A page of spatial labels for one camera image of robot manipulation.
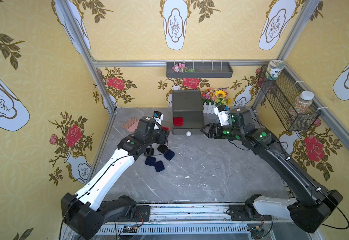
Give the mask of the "aluminium front rail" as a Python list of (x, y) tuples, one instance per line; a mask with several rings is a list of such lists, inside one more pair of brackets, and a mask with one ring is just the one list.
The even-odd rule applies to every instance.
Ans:
[(151, 207), (150, 223), (180, 222), (180, 221), (232, 221), (226, 214), (229, 205), (244, 205), (243, 203), (166, 203), (166, 204), (136, 204), (125, 200), (104, 202), (94, 211), (87, 205), (74, 204), (65, 210), (64, 222), (70, 227), (80, 229), (101, 227), (108, 222), (133, 221), (136, 206)]

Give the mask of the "grey top drawer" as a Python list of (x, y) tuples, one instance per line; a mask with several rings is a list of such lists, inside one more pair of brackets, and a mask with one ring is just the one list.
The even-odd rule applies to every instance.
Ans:
[(173, 112), (174, 117), (183, 118), (183, 126), (172, 126), (173, 135), (186, 135), (190, 132), (191, 135), (202, 135), (200, 129), (204, 127), (203, 112)]

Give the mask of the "pink small dustpan brush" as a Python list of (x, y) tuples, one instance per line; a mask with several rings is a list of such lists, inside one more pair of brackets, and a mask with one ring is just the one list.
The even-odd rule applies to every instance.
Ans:
[(126, 123), (123, 124), (123, 129), (127, 130), (130, 133), (133, 133), (139, 124), (139, 120), (137, 118), (131, 118)]

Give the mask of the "black brooch box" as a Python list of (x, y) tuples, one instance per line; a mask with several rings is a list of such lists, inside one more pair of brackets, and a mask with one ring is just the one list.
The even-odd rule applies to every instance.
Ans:
[(146, 148), (145, 156), (152, 157), (154, 155), (154, 148)]
[(165, 154), (167, 151), (168, 151), (168, 146), (166, 146), (166, 145), (159, 145), (158, 146), (158, 151), (160, 152), (160, 153), (162, 153), (162, 154)]

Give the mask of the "decorated jar with lid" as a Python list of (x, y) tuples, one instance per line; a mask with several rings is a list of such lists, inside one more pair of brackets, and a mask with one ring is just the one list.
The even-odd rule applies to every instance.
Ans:
[(268, 63), (267, 70), (265, 71), (265, 78), (269, 80), (276, 80), (279, 74), (285, 67), (285, 62), (282, 60), (272, 60)]

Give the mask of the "blue brooch box left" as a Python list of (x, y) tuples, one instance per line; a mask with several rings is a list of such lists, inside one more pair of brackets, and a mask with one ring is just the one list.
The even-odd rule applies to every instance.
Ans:
[(156, 158), (155, 158), (155, 157), (148, 156), (148, 157), (146, 158), (146, 160), (145, 160), (145, 165), (154, 167), (155, 164), (156, 164)]

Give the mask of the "blue brooch box bottom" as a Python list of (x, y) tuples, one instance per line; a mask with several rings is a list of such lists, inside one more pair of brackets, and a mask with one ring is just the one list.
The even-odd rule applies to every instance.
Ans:
[(157, 173), (162, 172), (165, 169), (164, 163), (162, 161), (155, 162), (154, 167)]

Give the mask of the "black brooch box right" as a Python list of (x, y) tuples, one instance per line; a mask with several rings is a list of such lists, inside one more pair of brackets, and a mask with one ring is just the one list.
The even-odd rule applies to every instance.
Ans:
[(167, 151), (168, 151), (168, 146), (166, 146), (166, 145), (159, 145), (158, 146), (158, 151), (160, 152), (160, 153), (162, 153), (162, 154), (165, 154)]

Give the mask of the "clear jar white lid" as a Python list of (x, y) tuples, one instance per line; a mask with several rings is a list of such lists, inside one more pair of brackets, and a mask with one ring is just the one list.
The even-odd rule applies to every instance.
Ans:
[(310, 91), (301, 92), (300, 95), (295, 99), (295, 102), (293, 104), (295, 112), (298, 115), (304, 114), (312, 104), (314, 97), (314, 93)]

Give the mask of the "grey wall shelf tray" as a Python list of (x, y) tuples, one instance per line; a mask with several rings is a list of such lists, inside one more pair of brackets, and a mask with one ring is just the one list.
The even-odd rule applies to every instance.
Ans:
[[(194, 73), (175, 73), (172, 67), (175, 64), (182, 63), (188, 68), (195, 69)], [(166, 77), (175, 79), (184, 78), (231, 78), (233, 69), (230, 62), (227, 61), (173, 61), (167, 62)]]

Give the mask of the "blue brooch box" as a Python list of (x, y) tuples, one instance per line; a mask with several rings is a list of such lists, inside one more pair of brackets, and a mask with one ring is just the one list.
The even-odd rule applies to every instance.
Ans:
[(167, 150), (165, 153), (164, 153), (164, 158), (168, 161), (170, 161), (171, 159), (173, 159), (175, 156), (175, 153), (172, 151), (172, 150)]
[(148, 156), (148, 157), (146, 158), (146, 160), (145, 160), (145, 165), (154, 167), (155, 164), (156, 164), (156, 158), (155, 158), (155, 157)]
[(164, 163), (162, 161), (155, 162), (154, 167), (157, 173), (162, 172), (165, 169)]

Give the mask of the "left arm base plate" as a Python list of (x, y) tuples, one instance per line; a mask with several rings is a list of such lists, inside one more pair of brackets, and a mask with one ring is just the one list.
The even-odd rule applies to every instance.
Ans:
[(142, 223), (150, 220), (151, 207), (148, 205), (137, 205), (133, 221)]

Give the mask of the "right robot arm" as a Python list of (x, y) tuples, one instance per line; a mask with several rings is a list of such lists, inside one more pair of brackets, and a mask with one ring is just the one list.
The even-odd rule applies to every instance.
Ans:
[(284, 180), (294, 198), (269, 198), (254, 194), (245, 201), (248, 216), (269, 215), (291, 220), (301, 230), (313, 234), (338, 208), (343, 196), (328, 190), (311, 177), (284, 149), (280, 140), (248, 109), (235, 110), (228, 120), (210, 123), (200, 130), (210, 139), (241, 141), (242, 145), (269, 164)]

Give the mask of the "blue brooch box right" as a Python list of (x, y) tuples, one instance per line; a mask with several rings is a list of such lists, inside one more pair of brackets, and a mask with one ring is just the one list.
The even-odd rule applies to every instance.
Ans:
[(164, 158), (168, 161), (170, 161), (171, 159), (173, 159), (175, 156), (175, 153), (172, 151), (172, 150), (167, 150), (165, 153), (164, 153)]

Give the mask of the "black brooch box left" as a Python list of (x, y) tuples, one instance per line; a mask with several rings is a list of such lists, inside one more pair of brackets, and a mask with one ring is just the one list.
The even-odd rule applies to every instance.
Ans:
[(152, 157), (154, 155), (154, 148), (146, 148), (145, 156)]

